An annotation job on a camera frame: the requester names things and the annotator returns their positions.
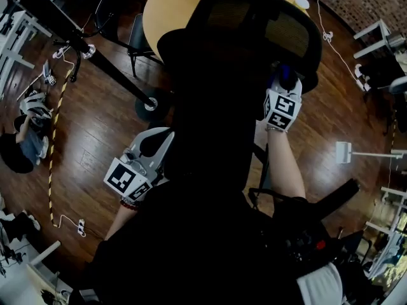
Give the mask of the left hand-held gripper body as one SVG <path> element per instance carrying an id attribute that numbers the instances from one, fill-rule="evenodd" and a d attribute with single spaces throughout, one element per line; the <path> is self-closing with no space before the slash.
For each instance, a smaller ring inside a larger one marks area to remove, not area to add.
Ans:
<path id="1" fill-rule="evenodd" d="M 163 180 L 164 154 L 145 157 L 139 152 L 125 151 L 115 158 L 104 177 L 104 183 L 125 201 L 140 202 L 146 193 Z"/>

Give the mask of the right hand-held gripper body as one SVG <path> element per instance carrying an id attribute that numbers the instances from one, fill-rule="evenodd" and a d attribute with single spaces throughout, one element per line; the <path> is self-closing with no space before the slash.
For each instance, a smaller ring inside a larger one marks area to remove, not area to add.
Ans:
<path id="1" fill-rule="evenodd" d="M 263 109 L 266 123 L 274 129 L 286 132 L 298 116 L 301 101 L 267 89 Z"/>

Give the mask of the blue cloth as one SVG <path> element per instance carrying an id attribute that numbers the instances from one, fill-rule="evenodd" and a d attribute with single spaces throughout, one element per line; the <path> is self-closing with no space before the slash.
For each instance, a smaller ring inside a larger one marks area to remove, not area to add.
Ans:
<path id="1" fill-rule="evenodd" d="M 285 89 L 285 90 L 288 90 L 289 89 L 289 78 L 290 78 L 290 73 L 291 73 L 290 67 L 288 65 L 280 65 L 274 70 L 274 72 L 275 71 L 280 72 L 279 80 L 280 80 L 281 87 L 283 87 L 283 89 Z M 267 85 L 268 85 L 268 87 L 270 87 L 270 78 L 268 80 Z"/>

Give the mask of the black mesh office chair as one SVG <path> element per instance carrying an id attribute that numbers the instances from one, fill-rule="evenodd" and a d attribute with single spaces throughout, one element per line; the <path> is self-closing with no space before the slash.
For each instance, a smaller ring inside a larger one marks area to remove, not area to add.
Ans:
<path id="1" fill-rule="evenodd" d="M 319 83 L 321 34 L 309 16 L 286 0 L 200 0 L 186 27 L 216 32 L 270 64 L 290 66 L 303 93 Z"/>

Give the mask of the person's left forearm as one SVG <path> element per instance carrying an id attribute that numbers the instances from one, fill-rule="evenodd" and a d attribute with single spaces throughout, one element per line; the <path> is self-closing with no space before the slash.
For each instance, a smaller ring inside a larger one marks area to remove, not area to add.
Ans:
<path id="1" fill-rule="evenodd" d="M 112 237 L 112 235 L 123 227 L 132 217 L 134 217 L 136 213 L 137 209 L 121 205 L 104 240 L 107 241 L 110 237 Z"/>

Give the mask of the person's right forearm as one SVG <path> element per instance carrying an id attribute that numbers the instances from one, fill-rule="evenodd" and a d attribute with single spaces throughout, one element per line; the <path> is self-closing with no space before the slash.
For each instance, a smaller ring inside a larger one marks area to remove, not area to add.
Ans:
<path id="1" fill-rule="evenodd" d="M 267 127 L 272 189 L 284 196 L 306 198 L 305 185 L 286 132 Z"/>

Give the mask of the black tripod stand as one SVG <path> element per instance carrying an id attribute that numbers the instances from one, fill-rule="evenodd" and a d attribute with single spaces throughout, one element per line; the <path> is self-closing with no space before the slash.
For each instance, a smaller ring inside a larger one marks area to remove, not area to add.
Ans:
<path id="1" fill-rule="evenodd" d="M 161 121 L 170 111 L 171 101 L 167 91 L 150 88 L 139 89 L 100 51 L 85 40 L 85 34 L 77 29 L 70 18 L 50 0 L 13 0 L 16 4 L 37 18 L 41 24 L 61 38 L 78 55 L 78 60 L 87 59 L 111 79 L 136 97 L 137 116 L 147 122 Z"/>

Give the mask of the white stand with pole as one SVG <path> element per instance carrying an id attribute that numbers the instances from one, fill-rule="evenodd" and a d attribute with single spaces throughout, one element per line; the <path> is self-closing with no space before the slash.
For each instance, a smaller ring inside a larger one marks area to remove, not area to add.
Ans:
<path id="1" fill-rule="evenodd" d="M 407 156 L 407 149 L 391 149 L 390 153 L 387 154 L 372 152 L 357 152 L 353 150 L 352 144 L 350 142 L 336 142 L 335 158 L 337 164 L 350 163 L 353 156 L 402 159 L 404 156 Z"/>

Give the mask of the yellow black striped tape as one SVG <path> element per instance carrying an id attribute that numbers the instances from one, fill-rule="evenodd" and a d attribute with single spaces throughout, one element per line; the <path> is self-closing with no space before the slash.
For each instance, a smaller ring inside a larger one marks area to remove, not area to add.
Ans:
<path id="1" fill-rule="evenodd" d="M 50 143 L 50 152 L 49 152 L 49 169 L 48 169 L 48 205 L 49 205 L 49 211 L 50 211 L 50 221 L 53 227 L 58 227 L 58 225 L 55 223 L 54 220 L 54 214 L 53 214 L 53 201 L 52 201 L 52 174 L 53 174 L 53 155 L 54 155 L 54 147 L 55 147 L 55 139 L 56 139 L 56 134 L 57 134 L 57 124 L 59 120 L 59 114 L 60 114 L 60 109 L 62 106 L 62 101 L 64 97 L 64 93 L 67 87 L 67 82 L 69 80 L 69 77 L 71 76 L 72 70 L 67 71 L 67 74 L 65 76 L 63 85 L 61 87 L 58 103 L 57 103 L 57 108 L 55 111 L 55 115 L 53 117 L 53 124 L 52 124 L 52 140 Z"/>

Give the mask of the white square table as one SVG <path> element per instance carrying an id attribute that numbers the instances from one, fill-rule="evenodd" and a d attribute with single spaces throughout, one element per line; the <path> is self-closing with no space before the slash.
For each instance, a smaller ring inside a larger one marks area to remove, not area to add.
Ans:
<path id="1" fill-rule="evenodd" d="M 405 45 L 398 49 L 398 50 L 390 50 L 386 44 L 386 36 L 388 36 L 390 33 L 392 33 L 390 31 L 390 29 L 388 28 L 388 26 L 385 24 L 385 22 L 382 19 L 379 19 L 378 21 L 376 21 L 375 23 L 369 25 L 368 27 L 366 27 L 365 29 L 357 32 L 356 34 L 354 34 L 353 38 L 354 40 L 359 40 L 361 38 L 367 37 L 367 36 L 371 36 L 372 34 L 378 34 L 378 41 L 375 41 L 373 44 L 365 47 L 364 49 L 358 51 L 357 53 L 355 53 L 353 55 L 354 59 L 359 59 L 369 53 L 372 53 L 376 50 L 379 50 L 380 48 L 386 48 L 389 50 L 390 53 L 395 54 L 395 52 L 402 50 L 406 45 L 407 45 L 407 41 L 405 42 Z"/>

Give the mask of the person's black shirt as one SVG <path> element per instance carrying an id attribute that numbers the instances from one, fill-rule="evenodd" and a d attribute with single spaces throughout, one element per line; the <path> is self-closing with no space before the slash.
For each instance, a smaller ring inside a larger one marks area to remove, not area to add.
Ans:
<path id="1" fill-rule="evenodd" d="M 152 188 L 136 215 L 99 243 L 74 305 L 304 305 L 296 266 L 266 244 L 243 193 L 191 175 Z"/>

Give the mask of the black folding chair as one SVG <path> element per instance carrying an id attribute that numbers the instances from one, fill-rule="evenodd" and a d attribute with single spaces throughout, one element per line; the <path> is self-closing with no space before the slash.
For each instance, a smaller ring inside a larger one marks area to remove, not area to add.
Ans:
<path id="1" fill-rule="evenodd" d="M 133 77 L 137 77 L 135 73 L 135 61 L 137 57 L 145 57 L 157 64 L 163 65 L 161 60 L 158 60 L 156 54 L 151 49 L 145 37 L 143 28 L 143 14 L 138 14 L 133 22 L 130 38 L 128 41 L 127 53 L 130 57 Z"/>

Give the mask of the spare hand-held gripper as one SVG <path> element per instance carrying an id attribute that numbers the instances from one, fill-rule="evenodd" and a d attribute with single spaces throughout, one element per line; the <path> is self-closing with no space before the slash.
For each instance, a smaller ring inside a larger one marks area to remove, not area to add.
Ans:
<path id="1" fill-rule="evenodd" d="M 57 83 L 57 80 L 53 75 L 53 71 L 48 60 L 43 65 L 43 77 L 45 84 L 53 86 Z"/>

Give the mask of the black chest-mounted device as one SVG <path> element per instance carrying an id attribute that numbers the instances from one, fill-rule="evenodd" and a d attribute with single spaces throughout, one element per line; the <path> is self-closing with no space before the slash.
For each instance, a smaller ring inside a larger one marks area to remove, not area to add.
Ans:
<path id="1" fill-rule="evenodd" d="M 250 188 L 249 199 L 258 210 L 258 195 L 266 194 L 277 202 L 273 216 L 259 213 L 260 234 L 266 244 L 276 247 L 290 264 L 298 267 L 325 265 L 342 251 L 339 238 L 330 237 L 322 221 L 341 208 L 360 190 L 355 179 L 310 203 L 305 198 L 288 197 L 271 189 Z"/>

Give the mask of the white work table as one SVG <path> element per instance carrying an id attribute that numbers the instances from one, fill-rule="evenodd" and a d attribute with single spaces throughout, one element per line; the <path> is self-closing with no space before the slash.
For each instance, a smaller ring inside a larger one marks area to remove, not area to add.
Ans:
<path id="1" fill-rule="evenodd" d="M 25 10 L 16 11 L 15 7 L 10 0 L 0 0 L 0 100 L 4 98 L 4 87 L 15 62 L 30 69 L 35 68 L 20 54 L 29 36 L 37 32 L 52 36 L 35 17 L 31 17 Z"/>

